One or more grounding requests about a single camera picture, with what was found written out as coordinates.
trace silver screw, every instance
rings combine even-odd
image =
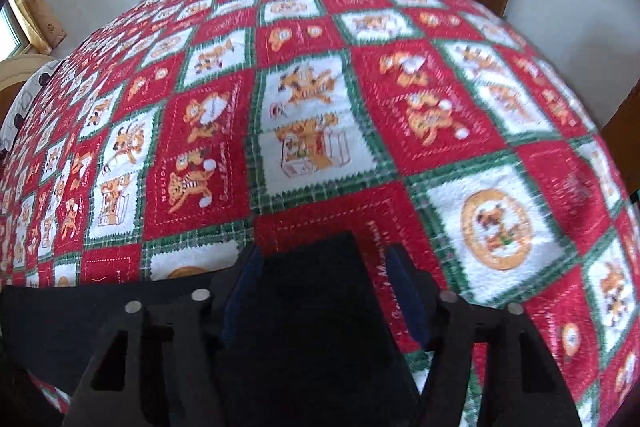
[[[210,295],[211,292],[206,288],[198,288],[191,293],[191,298],[194,301],[206,301]]]
[[[510,302],[509,304],[507,304],[507,309],[510,313],[513,313],[514,315],[522,315],[524,313],[524,308],[522,307],[521,304],[518,304],[517,302]]]
[[[142,309],[142,303],[140,301],[131,301],[124,306],[124,311],[127,313],[138,313]]]
[[[458,300],[458,295],[454,291],[444,290],[440,292],[440,300],[444,302],[453,303]]]

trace blanket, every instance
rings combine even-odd
[[[349,230],[419,385],[391,243],[470,302],[523,303],[584,425],[638,377],[620,176],[554,68],[474,0],[144,0],[39,94],[0,196],[2,285],[183,277]]]

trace curtain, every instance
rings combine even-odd
[[[66,32],[45,0],[9,0],[22,31],[38,53],[49,55]]]

